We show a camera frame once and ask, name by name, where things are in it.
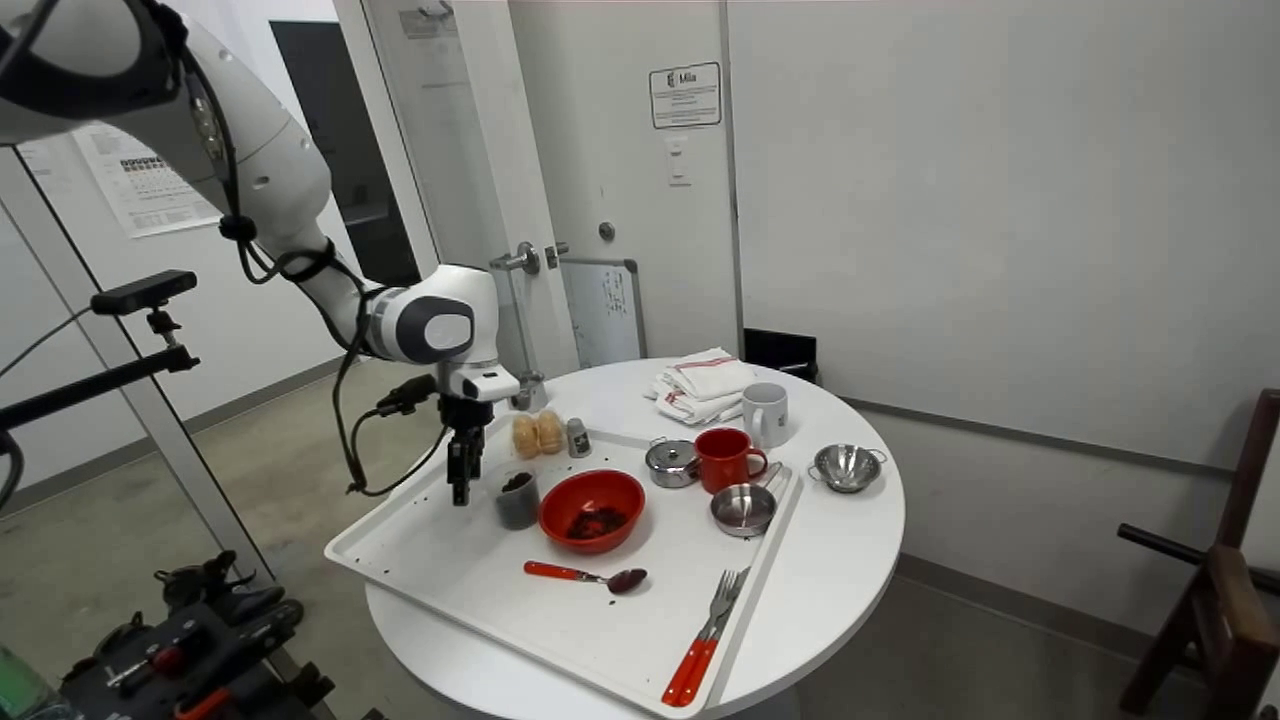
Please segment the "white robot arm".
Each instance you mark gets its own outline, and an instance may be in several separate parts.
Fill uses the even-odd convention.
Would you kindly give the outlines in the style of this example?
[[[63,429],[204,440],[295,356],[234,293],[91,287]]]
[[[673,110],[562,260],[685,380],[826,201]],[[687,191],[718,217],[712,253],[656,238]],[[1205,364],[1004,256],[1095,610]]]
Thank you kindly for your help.
[[[448,489],[482,480],[500,364],[500,300],[485,270],[438,266],[417,283],[347,270],[322,227],[332,174],[307,129],[213,34],[163,0],[0,0],[0,140],[110,125],[156,153],[222,213],[244,260],[301,287],[347,356],[432,373],[448,429]]]

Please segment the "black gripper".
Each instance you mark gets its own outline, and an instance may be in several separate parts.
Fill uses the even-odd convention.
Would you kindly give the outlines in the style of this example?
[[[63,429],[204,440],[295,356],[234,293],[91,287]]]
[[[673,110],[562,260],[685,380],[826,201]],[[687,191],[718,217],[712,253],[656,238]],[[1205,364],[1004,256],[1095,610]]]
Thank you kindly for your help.
[[[485,429],[493,426],[493,408],[482,401],[444,398],[439,419],[454,429],[448,459],[454,472],[454,503],[467,503],[467,480],[485,472]]]

